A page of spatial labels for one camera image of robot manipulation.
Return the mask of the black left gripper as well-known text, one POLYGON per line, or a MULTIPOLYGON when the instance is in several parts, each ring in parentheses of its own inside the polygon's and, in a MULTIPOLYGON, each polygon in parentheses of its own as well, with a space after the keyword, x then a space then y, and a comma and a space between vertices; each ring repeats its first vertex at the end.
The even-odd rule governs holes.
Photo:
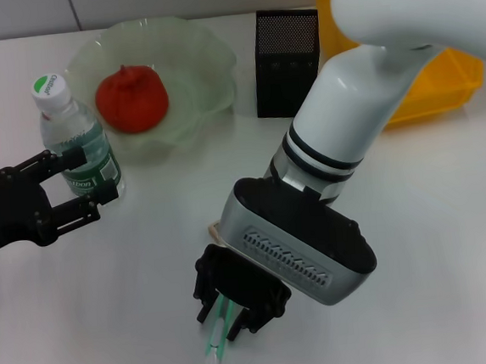
POLYGON ((55 207, 41 186, 48 178, 86 162, 84 150, 75 146, 63 154, 47 149, 17 166, 0 169, 0 249, 22 240, 48 246, 101 218, 98 206, 119 198, 112 179, 55 207))

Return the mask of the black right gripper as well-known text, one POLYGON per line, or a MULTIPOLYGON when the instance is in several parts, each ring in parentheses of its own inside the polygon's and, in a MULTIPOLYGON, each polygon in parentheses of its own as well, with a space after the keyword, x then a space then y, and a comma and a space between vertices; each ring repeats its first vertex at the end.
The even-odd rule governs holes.
POLYGON ((269 321, 281 317, 291 290, 277 277, 239 253, 209 244, 195 263, 198 273, 193 298, 201 301, 196 320, 204 322, 220 296, 242 307, 228 330, 229 341, 244 329, 257 333, 269 321))

